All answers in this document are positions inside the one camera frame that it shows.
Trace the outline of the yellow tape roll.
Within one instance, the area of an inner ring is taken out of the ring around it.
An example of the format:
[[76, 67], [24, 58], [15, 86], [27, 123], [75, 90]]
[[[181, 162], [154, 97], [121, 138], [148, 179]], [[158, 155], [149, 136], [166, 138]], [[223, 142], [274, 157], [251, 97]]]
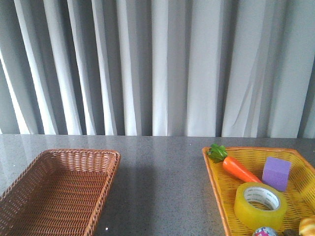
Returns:
[[234, 213], [248, 228], [270, 227], [279, 230], [287, 211], [282, 193], [258, 182], [241, 184], [236, 191]]

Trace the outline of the grey pleated curtain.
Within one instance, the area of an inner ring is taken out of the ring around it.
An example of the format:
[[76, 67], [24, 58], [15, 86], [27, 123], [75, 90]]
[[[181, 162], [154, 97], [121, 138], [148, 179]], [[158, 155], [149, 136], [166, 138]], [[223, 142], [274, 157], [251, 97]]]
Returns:
[[2, 134], [313, 138], [312, 0], [3, 0]]

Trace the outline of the orange toy carrot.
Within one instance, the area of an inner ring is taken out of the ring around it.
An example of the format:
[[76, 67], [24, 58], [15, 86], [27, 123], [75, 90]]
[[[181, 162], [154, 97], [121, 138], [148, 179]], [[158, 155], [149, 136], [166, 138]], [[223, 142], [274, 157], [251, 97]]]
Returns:
[[207, 155], [214, 163], [222, 163], [222, 167], [225, 171], [243, 182], [262, 183], [262, 181], [250, 172], [241, 162], [234, 157], [229, 156], [225, 146], [212, 144], [209, 151], [207, 151]]

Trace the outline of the brown wicker basket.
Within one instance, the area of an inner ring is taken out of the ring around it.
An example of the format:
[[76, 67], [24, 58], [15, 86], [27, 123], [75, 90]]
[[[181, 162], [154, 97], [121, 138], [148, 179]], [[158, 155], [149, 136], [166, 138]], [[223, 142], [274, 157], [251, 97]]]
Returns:
[[3, 236], [92, 236], [120, 164], [114, 150], [49, 149], [0, 198]]

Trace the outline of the purple foam cube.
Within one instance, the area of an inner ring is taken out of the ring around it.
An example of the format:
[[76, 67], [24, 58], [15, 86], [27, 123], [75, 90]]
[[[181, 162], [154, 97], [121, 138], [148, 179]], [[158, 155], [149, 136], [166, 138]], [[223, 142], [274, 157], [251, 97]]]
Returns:
[[269, 156], [263, 168], [262, 182], [284, 192], [287, 189], [290, 169], [291, 162]]

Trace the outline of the yellow wicker basket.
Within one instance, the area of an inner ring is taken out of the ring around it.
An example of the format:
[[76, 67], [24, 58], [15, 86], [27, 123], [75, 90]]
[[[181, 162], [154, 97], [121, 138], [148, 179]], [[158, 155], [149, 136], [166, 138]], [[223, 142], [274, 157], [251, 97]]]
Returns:
[[[202, 149], [225, 234], [252, 235], [253, 231], [242, 224], [234, 214], [236, 190], [242, 181], [226, 172], [220, 163], [215, 164], [210, 160], [208, 151], [209, 147]], [[281, 236], [287, 229], [298, 231], [300, 220], [314, 215], [315, 169], [298, 151], [275, 147], [227, 147], [226, 151], [257, 177], [262, 176], [266, 158], [269, 156], [291, 162], [287, 190], [283, 192], [288, 208], [283, 224], [277, 230], [278, 235]]]

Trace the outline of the dark brown small object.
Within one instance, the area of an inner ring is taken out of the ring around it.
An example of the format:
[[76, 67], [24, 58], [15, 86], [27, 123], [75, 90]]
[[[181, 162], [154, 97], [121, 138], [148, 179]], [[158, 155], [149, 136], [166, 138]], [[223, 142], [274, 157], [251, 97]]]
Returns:
[[298, 232], [296, 230], [293, 230], [293, 229], [285, 229], [283, 231], [283, 235], [284, 236], [299, 236]]

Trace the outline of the toy bread roll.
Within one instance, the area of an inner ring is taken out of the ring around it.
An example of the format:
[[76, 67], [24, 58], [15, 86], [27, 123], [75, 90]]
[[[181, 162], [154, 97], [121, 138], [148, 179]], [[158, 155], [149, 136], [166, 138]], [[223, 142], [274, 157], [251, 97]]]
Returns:
[[299, 223], [300, 236], [315, 236], [315, 216], [303, 218]]

